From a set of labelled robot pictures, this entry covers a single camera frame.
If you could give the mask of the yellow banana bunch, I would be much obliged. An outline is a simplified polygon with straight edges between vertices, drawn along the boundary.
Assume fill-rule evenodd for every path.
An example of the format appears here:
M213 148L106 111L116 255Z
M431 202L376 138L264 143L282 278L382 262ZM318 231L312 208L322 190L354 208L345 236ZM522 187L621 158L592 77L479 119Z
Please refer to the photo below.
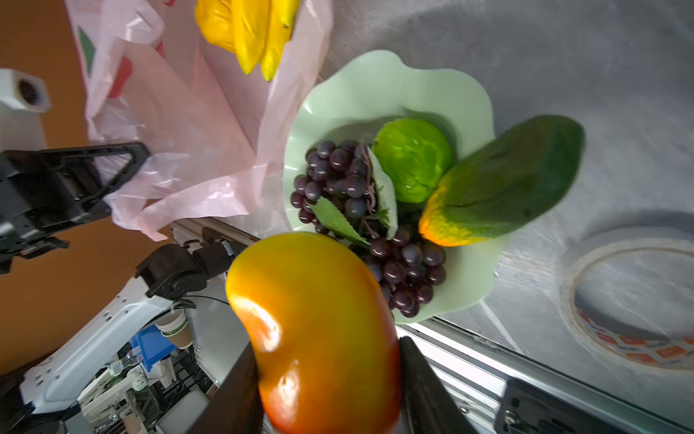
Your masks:
M242 72L274 80L300 0L199 0L195 20L207 43L237 56Z

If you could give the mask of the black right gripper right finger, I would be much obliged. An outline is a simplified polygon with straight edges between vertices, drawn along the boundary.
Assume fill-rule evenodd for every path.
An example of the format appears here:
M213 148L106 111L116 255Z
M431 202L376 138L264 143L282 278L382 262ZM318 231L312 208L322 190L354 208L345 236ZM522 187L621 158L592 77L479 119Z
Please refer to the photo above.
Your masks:
M405 433L477 433L411 337L399 339L399 356Z

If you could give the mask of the pink printed plastic bag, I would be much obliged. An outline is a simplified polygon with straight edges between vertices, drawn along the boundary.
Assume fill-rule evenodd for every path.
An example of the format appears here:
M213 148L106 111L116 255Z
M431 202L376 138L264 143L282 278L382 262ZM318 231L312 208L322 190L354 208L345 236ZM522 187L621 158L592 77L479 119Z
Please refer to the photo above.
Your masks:
M278 73L242 72L208 43L193 1L69 1L93 144L150 152L106 199L118 226L155 241L171 222L254 212L330 45L334 6L300 5Z

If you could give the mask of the red yellow mango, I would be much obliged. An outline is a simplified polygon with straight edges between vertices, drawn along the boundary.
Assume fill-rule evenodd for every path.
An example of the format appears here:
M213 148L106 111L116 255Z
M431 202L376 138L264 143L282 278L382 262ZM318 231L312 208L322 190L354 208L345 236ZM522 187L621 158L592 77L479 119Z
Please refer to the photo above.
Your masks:
M249 335L277 430L394 430L399 342L381 287L355 253L325 235L275 235L233 260L226 294Z

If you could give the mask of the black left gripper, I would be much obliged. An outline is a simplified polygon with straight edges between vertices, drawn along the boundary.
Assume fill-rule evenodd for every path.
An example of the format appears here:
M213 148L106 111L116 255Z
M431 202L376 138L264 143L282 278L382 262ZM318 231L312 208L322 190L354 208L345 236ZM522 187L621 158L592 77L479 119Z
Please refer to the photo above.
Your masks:
M56 233L110 216L103 198L150 157L141 142L1 153L1 270L68 242Z

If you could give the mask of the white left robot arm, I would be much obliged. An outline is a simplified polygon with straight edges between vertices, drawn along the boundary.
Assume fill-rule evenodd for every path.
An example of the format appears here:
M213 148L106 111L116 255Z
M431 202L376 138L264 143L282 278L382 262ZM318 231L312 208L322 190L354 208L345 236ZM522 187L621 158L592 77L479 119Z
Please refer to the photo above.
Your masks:
M2 273L11 271L16 258L30 260L68 248L57 233L109 217L106 196L130 181L149 157L141 142L2 152ZM25 374L20 415L68 410L128 339L181 298L206 289L251 242L205 227L195 251L178 244L155 250L112 302Z

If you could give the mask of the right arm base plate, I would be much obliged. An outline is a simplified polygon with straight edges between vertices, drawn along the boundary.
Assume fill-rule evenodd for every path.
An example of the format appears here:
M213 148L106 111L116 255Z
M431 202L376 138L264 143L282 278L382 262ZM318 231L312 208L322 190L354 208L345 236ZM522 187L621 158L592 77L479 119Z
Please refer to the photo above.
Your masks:
M614 414L620 400L573 381L564 400L522 379L511 378L493 423L497 433L638 433Z

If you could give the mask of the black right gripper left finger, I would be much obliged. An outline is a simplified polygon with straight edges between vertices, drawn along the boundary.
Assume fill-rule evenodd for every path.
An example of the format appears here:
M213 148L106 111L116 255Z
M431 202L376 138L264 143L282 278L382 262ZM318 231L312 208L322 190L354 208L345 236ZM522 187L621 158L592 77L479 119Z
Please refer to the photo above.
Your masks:
M264 408L258 389L258 365L247 344L230 373L187 434L259 434Z

